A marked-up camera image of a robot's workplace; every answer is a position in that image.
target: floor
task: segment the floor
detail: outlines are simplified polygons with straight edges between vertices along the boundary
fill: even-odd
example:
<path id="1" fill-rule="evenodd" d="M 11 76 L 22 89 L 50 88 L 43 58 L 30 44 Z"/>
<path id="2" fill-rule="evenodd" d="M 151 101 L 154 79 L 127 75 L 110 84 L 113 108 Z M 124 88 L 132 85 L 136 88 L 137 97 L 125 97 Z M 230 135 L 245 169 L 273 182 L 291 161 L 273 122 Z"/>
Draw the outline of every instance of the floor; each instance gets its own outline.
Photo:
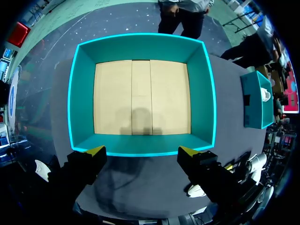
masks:
<path id="1" fill-rule="evenodd" d="M 128 0 L 126 3 L 134 3 L 134 2 L 152 2 L 156 3 L 157 0 Z M 124 1 L 122 0 L 87 0 L 84 2 L 81 0 L 67 0 L 60 4 L 58 7 L 56 7 L 50 14 L 45 15 L 42 19 L 40 19 L 34 27 L 32 27 L 31 32 L 29 33 L 28 37 L 26 38 L 21 50 L 17 54 L 15 60 L 12 62 L 11 67 L 8 71 L 8 77 L 10 77 L 13 73 L 13 71 L 16 69 L 17 65 L 21 63 L 21 61 L 28 55 L 31 51 L 31 49 L 37 45 L 41 40 L 43 40 L 49 33 L 56 30 L 62 25 L 65 25 L 67 22 L 77 18 L 78 16 L 84 15 L 86 13 L 89 13 L 91 11 L 105 8 L 109 6 L 119 5 L 123 4 Z M 149 10 L 156 9 L 157 6 L 154 4 L 151 5 Z M 107 17 L 107 20 L 110 18 L 116 18 L 116 15 L 121 19 L 124 17 L 121 17 L 119 15 L 119 12 L 117 14 L 109 14 L 109 17 Z M 217 20 L 220 22 L 220 24 L 224 24 L 236 17 L 236 14 L 222 1 L 222 0 L 215 0 L 214 6 L 211 8 L 209 16 L 213 18 L 214 20 Z M 236 20 L 233 22 L 240 28 L 244 27 L 245 24 L 241 20 Z M 118 33 L 125 33 L 126 29 L 129 29 L 126 27 L 126 23 L 123 22 L 122 26 L 125 26 L 125 31 L 118 30 Z M 238 45 L 245 35 L 250 35 L 253 32 L 249 29 L 244 29 L 243 31 L 235 34 L 236 27 L 233 25 L 227 25 L 224 27 L 224 31 L 226 33 L 226 36 L 228 37 L 230 43 L 232 46 Z M 57 37 L 56 40 L 62 38 L 67 33 L 61 33 L 60 36 Z"/>
<path id="2" fill-rule="evenodd" d="M 72 151 L 66 115 L 68 80 L 76 46 L 107 35 L 157 32 L 160 21 L 157 1 L 128 2 L 122 4 L 124 1 L 121 0 L 89 0 L 83 4 L 81 0 L 67 0 L 33 27 L 10 68 L 9 73 L 14 71 L 16 65 L 22 66 L 15 113 L 18 133 L 26 135 L 45 154 L 51 156 L 56 153 L 61 165 Z M 221 25 L 234 17 L 235 14 L 224 2 L 215 0 L 209 16 L 205 17 L 200 37 L 210 54 L 220 55 L 242 40 L 243 33 L 235 34 L 234 26 L 223 28 Z M 182 27 L 179 26 L 175 34 L 181 32 Z M 247 150 L 252 150 L 253 154 L 260 152 L 265 131 L 244 129 L 242 114 L 233 116 L 235 110 L 243 108 L 239 76 L 246 70 L 227 61 L 218 61 L 220 59 L 217 57 L 212 58 L 213 70 L 215 68 L 213 72 L 218 77 L 218 110 L 223 112 L 218 114 L 219 131 L 215 151 L 220 161 L 226 163 Z M 232 76 L 238 97 L 226 86 L 225 74 Z M 256 142 L 247 140 L 249 136 L 255 138 Z M 161 182 L 165 178 L 169 185 L 178 188 L 168 191 L 169 187 Z M 187 184 L 188 178 L 177 165 L 176 156 L 122 160 L 109 157 L 96 184 L 88 186 L 77 200 L 86 210 L 101 215 L 164 218 L 188 213 L 208 204 L 209 199 L 206 197 L 186 198 L 182 190 Z M 166 205 L 157 206 L 161 198 L 164 198 Z"/>

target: white object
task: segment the white object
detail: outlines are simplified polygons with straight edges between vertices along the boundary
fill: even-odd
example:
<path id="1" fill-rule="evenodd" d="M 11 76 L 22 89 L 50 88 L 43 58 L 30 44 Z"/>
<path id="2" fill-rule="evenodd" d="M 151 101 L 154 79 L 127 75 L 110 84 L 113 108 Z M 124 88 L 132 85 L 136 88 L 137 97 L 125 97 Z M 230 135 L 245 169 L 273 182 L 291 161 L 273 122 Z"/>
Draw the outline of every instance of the white object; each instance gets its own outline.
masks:
<path id="1" fill-rule="evenodd" d="M 206 194 L 202 190 L 202 188 L 199 185 L 192 185 L 190 189 L 188 190 L 187 194 L 190 198 L 196 198 L 196 197 L 204 197 Z"/>
<path id="2" fill-rule="evenodd" d="M 264 153 L 254 157 L 250 161 L 250 163 L 251 163 L 250 173 L 252 173 L 251 178 L 254 181 L 256 181 L 256 185 L 258 185 L 259 180 L 261 179 L 263 166 L 266 164 L 266 162 L 267 162 L 267 156 Z"/>
<path id="3" fill-rule="evenodd" d="M 39 175 L 41 178 L 43 178 L 45 181 L 49 182 L 48 173 L 50 173 L 51 170 L 46 166 L 45 163 L 39 160 L 34 160 L 34 161 L 37 164 L 36 174 Z"/>
<path id="4" fill-rule="evenodd" d="M 203 213 L 206 210 L 207 206 L 203 207 L 202 209 L 197 210 L 196 212 L 194 212 L 192 215 L 197 215 L 199 213 Z"/>
<path id="5" fill-rule="evenodd" d="M 261 93 L 262 93 L 262 101 L 267 102 L 271 98 L 270 92 L 268 92 L 267 89 L 261 88 Z"/>

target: gray table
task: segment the gray table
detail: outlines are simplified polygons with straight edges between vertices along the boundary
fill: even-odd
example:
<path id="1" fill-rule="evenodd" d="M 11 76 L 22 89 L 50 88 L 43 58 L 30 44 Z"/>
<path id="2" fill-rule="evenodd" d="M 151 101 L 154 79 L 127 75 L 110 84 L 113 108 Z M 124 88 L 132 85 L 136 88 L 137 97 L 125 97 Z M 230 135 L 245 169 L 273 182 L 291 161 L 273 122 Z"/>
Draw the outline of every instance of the gray table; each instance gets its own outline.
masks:
<path id="1" fill-rule="evenodd" d="M 210 56 L 217 97 L 216 144 L 212 152 L 225 164 L 246 151 L 261 153 L 265 130 L 244 128 L 240 76 L 247 73 L 229 61 Z M 72 152 L 68 136 L 67 96 L 72 60 L 56 67 L 51 94 L 52 135 L 62 165 Z M 207 197 L 188 198 L 189 180 L 176 161 L 166 157 L 108 157 L 92 186 L 78 196 L 82 209 L 112 218 L 167 218 L 196 211 Z"/>

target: teal box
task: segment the teal box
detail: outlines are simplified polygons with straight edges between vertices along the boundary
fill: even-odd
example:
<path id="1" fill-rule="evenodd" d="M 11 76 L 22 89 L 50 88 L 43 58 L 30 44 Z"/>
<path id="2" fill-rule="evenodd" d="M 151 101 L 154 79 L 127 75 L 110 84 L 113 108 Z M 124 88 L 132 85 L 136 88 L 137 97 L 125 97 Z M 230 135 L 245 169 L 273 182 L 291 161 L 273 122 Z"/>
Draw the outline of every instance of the teal box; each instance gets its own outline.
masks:
<path id="1" fill-rule="evenodd" d="M 244 95 L 244 126 L 264 129 L 273 123 L 272 85 L 260 72 L 254 71 L 241 76 Z M 262 101 L 261 88 L 265 88 L 271 98 Z"/>
<path id="2" fill-rule="evenodd" d="M 191 134 L 95 134 L 93 93 L 96 64 L 117 60 L 186 63 L 191 99 Z M 109 156 L 152 157 L 176 155 L 180 145 L 195 150 L 214 147 L 216 94 L 204 43 L 167 34 L 133 33 L 102 37 L 79 44 L 69 80 L 67 118 L 71 147 L 76 151 L 105 145 Z"/>

